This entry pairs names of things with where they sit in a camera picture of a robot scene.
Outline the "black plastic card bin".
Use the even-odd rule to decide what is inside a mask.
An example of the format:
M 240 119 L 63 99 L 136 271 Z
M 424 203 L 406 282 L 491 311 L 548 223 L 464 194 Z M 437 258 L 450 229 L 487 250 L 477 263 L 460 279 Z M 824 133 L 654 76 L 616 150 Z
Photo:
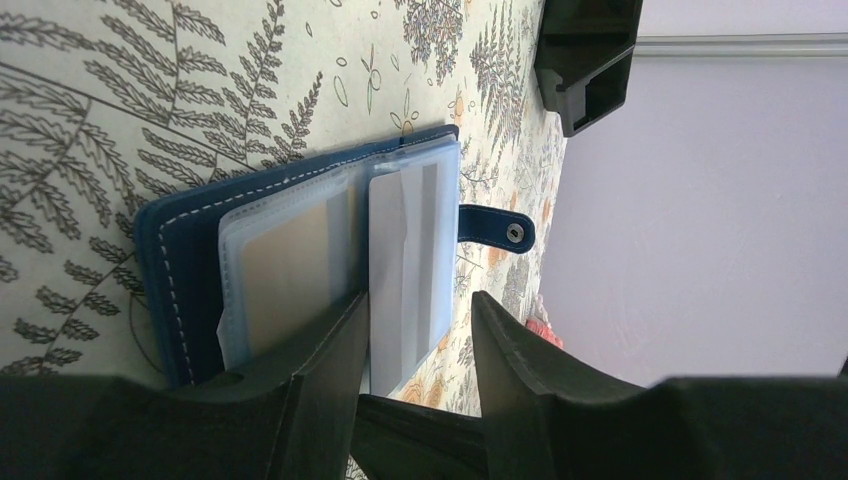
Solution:
M 622 107 L 642 0 L 548 0 L 534 60 L 543 107 L 572 138 Z

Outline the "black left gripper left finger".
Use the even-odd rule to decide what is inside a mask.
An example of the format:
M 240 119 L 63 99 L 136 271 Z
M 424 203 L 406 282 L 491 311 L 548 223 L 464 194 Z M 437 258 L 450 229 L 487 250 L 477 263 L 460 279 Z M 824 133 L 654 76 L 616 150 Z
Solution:
M 290 339 L 202 385 L 5 376 L 5 479 L 341 479 L 369 337 L 351 295 Z

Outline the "white card with black stripe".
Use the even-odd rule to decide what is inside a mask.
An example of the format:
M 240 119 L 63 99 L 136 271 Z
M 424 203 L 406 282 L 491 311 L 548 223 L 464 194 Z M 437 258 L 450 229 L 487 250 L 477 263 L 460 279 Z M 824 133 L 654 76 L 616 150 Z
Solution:
M 368 189 L 370 392 L 401 388 L 437 344 L 433 235 L 438 167 L 408 167 Z

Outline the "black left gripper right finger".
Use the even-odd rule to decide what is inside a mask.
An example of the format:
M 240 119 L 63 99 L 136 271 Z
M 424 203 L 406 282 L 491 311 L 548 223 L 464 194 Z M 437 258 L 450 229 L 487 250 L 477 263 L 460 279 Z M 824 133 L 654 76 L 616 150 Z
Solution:
M 845 377 L 672 377 L 643 388 L 521 326 L 471 326 L 494 479 L 843 479 Z

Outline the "blue leather card holder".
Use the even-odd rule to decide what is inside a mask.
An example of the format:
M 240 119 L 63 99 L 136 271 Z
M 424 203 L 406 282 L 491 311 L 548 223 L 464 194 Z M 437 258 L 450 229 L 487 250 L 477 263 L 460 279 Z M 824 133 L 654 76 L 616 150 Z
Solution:
M 364 291 L 363 389 L 398 392 L 453 321 L 458 245 L 535 243 L 529 217 L 461 202 L 460 160 L 445 125 L 143 207 L 134 240 L 168 384 L 243 366 Z

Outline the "gold credit card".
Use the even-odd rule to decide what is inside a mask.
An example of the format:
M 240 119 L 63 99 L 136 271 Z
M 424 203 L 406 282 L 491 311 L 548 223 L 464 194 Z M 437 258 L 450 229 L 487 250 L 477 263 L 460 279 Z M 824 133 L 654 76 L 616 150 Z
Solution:
M 241 253 L 247 344 L 253 357 L 292 338 L 331 300 L 325 201 L 258 222 Z

